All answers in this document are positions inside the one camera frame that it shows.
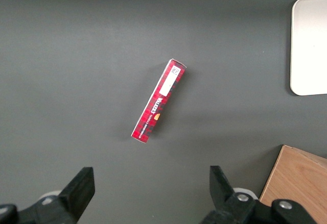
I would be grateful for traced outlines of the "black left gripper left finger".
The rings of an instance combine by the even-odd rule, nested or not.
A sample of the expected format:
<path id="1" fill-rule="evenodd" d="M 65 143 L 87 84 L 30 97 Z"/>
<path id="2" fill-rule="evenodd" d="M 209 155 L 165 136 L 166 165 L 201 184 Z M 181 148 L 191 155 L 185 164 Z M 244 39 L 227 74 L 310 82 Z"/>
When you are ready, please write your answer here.
<path id="1" fill-rule="evenodd" d="M 1 223 L 77 223 L 94 194 L 94 169 L 84 167 L 62 190 L 42 195 L 28 208 L 1 204 Z"/>

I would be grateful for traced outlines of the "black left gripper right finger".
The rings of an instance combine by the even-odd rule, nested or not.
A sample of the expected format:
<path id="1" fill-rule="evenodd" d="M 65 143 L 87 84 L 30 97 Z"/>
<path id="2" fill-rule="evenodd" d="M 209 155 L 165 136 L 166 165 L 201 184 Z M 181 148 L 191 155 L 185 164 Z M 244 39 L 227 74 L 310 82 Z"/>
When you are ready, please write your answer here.
<path id="1" fill-rule="evenodd" d="M 202 223 L 315 223 L 314 218 L 299 203 L 275 199 L 270 206 L 261 203 L 245 191 L 236 192 L 220 166 L 211 166 L 209 191 L 215 209 Z"/>

